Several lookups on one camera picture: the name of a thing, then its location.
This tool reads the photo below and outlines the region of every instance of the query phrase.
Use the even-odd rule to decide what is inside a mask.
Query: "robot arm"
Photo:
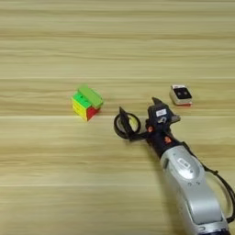
[[[235,218],[234,191],[218,172],[203,165],[184,142],[173,136],[170,126],[180,118],[161,100],[152,100],[154,105],[148,109],[145,132],[139,133],[138,118],[122,108],[114,121],[115,132],[130,141],[146,140],[155,149],[189,235],[230,235],[228,222]],[[138,123],[136,130],[129,124],[131,118]],[[207,185],[205,170],[216,175],[227,188],[233,204],[230,218],[224,217],[216,196]]]
[[[176,195],[188,234],[229,234],[227,220],[207,185],[200,161],[184,146],[176,146],[162,155],[161,166],[168,185]]]

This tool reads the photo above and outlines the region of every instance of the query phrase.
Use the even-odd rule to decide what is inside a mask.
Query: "table surface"
[[[158,158],[113,119],[161,98],[182,116],[174,135],[235,187],[234,26],[233,0],[1,0],[0,233],[185,234]],[[82,83],[105,100],[88,123],[70,99]]]

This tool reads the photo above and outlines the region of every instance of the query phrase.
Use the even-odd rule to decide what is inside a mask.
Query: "yellow cube face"
[[[86,109],[81,105],[79,104],[77,101],[75,101],[73,99],[73,105],[81,112],[83,112],[84,114],[86,114]]]
[[[87,121],[87,116],[86,116],[86,114],[85,114],[83,111],[79,110],[75,105],[73,105],[73,111],[74,111],[76,114],[78,114],[79,116],[81,116],[81,117],[83,118],[83,120]]]

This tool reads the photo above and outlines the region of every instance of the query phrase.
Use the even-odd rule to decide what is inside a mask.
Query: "rubik's cube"
[[[85,84],[79,87],[72,102],[74,112],[85,121],[91,119],[104,103],[102,97]]]

